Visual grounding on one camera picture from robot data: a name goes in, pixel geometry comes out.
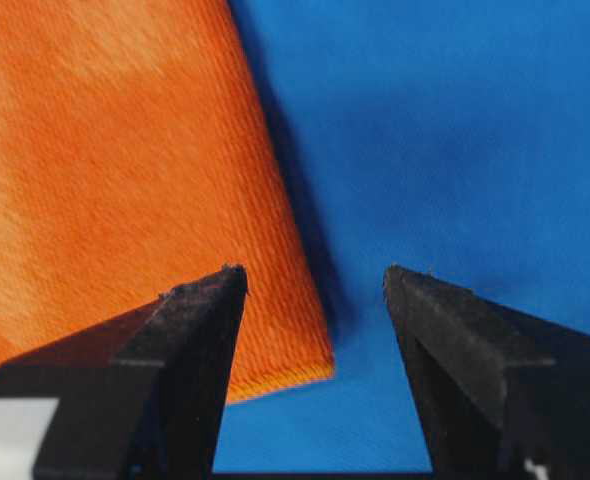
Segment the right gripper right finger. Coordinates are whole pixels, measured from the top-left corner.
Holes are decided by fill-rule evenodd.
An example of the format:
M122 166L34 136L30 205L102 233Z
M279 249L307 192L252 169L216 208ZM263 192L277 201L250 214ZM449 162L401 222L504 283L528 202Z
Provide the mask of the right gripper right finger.
M434 479L590 479L590 335L398 265L383 292Z

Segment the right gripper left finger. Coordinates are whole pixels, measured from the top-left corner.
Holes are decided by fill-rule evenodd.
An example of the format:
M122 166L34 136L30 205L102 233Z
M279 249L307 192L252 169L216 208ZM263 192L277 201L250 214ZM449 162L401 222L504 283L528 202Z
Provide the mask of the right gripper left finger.
M247 275L226 266L0 365L0 479L207 479Z

